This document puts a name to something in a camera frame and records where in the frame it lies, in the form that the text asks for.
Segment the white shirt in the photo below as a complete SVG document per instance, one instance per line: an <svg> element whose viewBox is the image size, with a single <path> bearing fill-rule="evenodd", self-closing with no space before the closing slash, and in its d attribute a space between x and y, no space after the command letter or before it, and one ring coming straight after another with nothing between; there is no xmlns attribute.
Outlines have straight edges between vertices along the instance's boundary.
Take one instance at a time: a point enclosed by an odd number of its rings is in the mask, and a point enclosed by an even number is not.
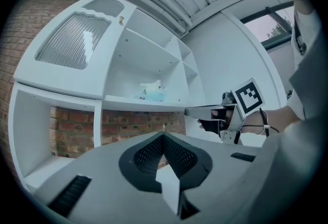
<svg viewBox="0 0 328 224"><path fill-rule="evenodd" d="M321 20L316 10L314 10L311 14L308 15L301 14L300 12L297 12L297 14L299 19L298 28L301 33L302 40L306 44L306 52L304 55L301 55L301 53L299 52L295 40L295 30L293 30L292 47L294 51L295 70L297 70L298 65L302 61L303 57L312 48L312 45L316 40L321 28ZM294 111L294 113L299 119L305 120L303 105L295 91L293 91L292 96L288 99L287 105Z"/></svg>

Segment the window frame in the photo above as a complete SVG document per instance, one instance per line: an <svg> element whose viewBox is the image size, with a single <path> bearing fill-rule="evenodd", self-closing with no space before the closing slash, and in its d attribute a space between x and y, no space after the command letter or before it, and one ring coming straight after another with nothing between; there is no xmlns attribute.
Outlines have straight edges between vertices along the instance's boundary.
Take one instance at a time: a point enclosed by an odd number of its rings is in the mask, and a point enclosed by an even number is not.
<svg viewBox="0 0 328 224"><path fill-rule="evenodd" d="M263 45L263 47L269 51L279 45L282 45L284 43L287 43L289 41L291 41L292 39L292 27L287 23L287 21L285 21L279 14L277 14L277 11L280 11L282 9L286 9L288 7L291 7L294 5L294 1L291 2L287 2L287 3L283 3L280 5L276 5L276 6L272 6L272 7L266 7L264 10L259 11L257 13L254 13L252 15L249 15L243 19L241 19L240 21L243 24L249 23L251 21L254 21L260 17L269 15L270 17L272 17L272 19L274 21L277 22L277 24L279 24L284 30L285 33L282 33L280 35L277 35L275 37L269 38L263 42L261 42L261 44Z"/></svg>

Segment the white cabinet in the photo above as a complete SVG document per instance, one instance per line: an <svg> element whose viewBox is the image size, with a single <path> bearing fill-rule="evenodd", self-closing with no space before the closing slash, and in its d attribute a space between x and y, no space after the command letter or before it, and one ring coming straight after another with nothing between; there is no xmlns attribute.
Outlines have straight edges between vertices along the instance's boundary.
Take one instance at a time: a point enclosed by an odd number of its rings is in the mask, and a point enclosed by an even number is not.
<svg viewBox="0 0 328 224"><path fill-rule="evenodd" d="M191 50L125 0L80 0L64 10L30 44L14 78L10 148L31 192L72 160L51 155L51 106L94 112L99 147L103 109L174 112L205 104ZM141 83L157 80L165 101L135 97Z"/></svg>

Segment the plastic bag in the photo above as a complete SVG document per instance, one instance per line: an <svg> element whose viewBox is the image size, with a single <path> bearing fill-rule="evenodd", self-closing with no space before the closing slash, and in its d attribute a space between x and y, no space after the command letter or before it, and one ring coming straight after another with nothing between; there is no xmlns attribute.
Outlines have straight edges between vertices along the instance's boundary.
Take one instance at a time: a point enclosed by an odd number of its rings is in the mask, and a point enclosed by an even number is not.
<svg viewBox="0 0 328 224"><path fill-rule="evenodd" d="M140 84L139 90L135 98L141 100L164 102L167 96L167 91L160 85L160 80L151 84Z"/></svg>

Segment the hand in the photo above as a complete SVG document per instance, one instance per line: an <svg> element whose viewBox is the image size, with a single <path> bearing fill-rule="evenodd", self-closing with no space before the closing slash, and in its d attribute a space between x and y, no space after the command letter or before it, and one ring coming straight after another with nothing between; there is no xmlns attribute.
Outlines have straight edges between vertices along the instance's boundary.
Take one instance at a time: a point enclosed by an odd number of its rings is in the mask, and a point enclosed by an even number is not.
<svg viewBox="0 0 328 224"><path fill-rule="evenodd" d="M225 115L225 120L227 121L227 125L230 124L232 114L233 114L233 110L232 109L227 109L227 113ZM217 116L218 115L218 111L213 110L212 111L212 115Z"/></svg>

